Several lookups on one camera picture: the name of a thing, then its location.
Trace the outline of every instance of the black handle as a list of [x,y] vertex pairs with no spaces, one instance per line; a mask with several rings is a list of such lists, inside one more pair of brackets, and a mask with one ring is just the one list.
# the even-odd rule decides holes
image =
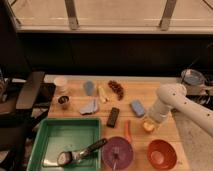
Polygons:
[[93,143],[92,145],[90,145],[89,147],[87,147],[87,150],[89,153],[101,148],[102,146],[104,146],[107,143],[107,139],[106,138],[102,138],[98,141],[96,141],[95,143]]

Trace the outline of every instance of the red bowl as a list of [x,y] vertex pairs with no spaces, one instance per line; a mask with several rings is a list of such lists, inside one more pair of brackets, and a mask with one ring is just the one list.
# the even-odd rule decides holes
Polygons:
[[158,170],[170,170],[177,162],[174,148],[164,140],[154,140],[149,144],[147,158]]

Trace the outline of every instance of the metal scoop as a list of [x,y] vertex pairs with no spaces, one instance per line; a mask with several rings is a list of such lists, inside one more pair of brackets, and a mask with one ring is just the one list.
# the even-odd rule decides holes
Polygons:
[[101,148],[107,143],[107,139],[103,138],[94,144],[77,151],[63,151],[59,154],[57,158],[58,166],[65,166],[69,163],[79,162],[86,156],[89,156],[93,151]]

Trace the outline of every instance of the metal clamp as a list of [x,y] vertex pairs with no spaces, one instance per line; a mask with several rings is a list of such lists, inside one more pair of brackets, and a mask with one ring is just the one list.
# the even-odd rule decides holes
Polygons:
[[78,20],[76,17],[74,0],[65,0],[65,4],[66,4],[70,28],[72,30],[76,30],[78,29],[79,25],[78,25]]
[[161,30],[163,31],[166,31],[169,29],[170,21],[175,9],[176,2],[177,0],[167,0],[166,2],[166,7],[164,9],[163,16],[159,24]]

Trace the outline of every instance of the gray floor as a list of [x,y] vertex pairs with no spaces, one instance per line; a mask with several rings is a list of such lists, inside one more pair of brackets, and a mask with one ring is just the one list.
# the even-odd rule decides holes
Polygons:
[[173,114],[191,171],[213,170],[213,138],[182,113]]

